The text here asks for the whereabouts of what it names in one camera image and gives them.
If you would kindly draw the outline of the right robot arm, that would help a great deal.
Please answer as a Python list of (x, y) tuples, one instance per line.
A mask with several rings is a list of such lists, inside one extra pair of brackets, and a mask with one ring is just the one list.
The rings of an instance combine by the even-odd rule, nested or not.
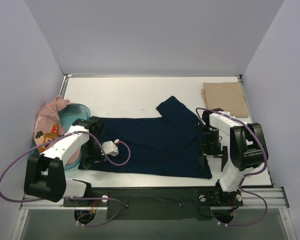
[(241, 206), (240, 187), (244, 180), (267, 168), (269, 153), (259, 123), (242, 121), (221, 108), (202, 108), (199, 127), (205, 138), (200, 144), (198, 159), (203, 164), (207, 157), (221, 159), (222, 177), (215, 186), (199, 193), (209, 206)]

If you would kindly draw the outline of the navy blue t-shirt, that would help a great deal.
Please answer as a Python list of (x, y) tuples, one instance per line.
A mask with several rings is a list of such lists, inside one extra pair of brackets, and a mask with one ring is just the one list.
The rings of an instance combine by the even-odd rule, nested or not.
[(208, 162), (202, 172), (197, 155), (205, 134), (198, 117), (174, 96), (156, 107), (155, 118), (101, 118), (105, 130), (98, 137), (107, 142), (116, 139), (119, 154), (94, 171), (136, 173), (169, 177), (211, 179)]

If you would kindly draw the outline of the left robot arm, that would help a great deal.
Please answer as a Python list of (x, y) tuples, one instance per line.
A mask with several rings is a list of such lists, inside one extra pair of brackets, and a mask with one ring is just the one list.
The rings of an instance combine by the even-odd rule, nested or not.
[(78, 150), (83, 167), (104, 163), (106, 158), (94, 140), (104, 129), (98, 117), (77, 119), (53, 146), (41, 154), (32, 154), (27, 160), (24, 193), (55, 203), (62, 198), (75, 198), (81, 206), (88, 206), (93, 200), (93, 193), (87, 190), (89, 183), (66, 179), (65, 165)]

